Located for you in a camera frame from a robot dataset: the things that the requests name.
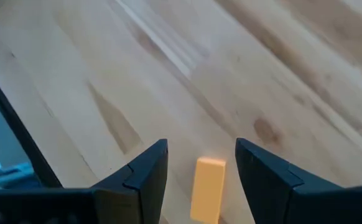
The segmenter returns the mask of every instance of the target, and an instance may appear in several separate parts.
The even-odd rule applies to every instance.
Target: orange block
[[[217,224],[220,217],[226,162],[201,157],[198,159],[193,184],[190,216],[192,219]]]

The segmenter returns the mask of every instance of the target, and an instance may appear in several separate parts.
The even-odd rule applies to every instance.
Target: wooden table
[[[254,223],[234,141],[362,184],[362,1],[0,0],[0,86],[66,187],[169,139],[163,216],[228,161],[221,221]]]

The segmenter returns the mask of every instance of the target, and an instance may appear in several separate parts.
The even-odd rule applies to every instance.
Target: wooden surface
[[[200,156],[220,223],[254,223],[237,137],[362,184],[362,1],[0,0],[0,86],[66,187],[168,138],[162,223],[194,223]]]

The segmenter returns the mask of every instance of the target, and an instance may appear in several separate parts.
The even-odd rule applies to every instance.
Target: wood grain
[[[167,138],[162,223],[194,223],[200,156],[227,160],[220,223],[254,223],[237,137],[362,184],[362,8],[348,1],[0,0],[0,85],[64,186]],[[335,44],[340,18],[359,60]]]

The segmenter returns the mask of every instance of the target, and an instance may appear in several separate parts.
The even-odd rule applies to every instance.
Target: yellow foam block
[[[190,216],[196,221],[216,224],[220,217],[225,178],[225,161],[198,159],[193,184]]]

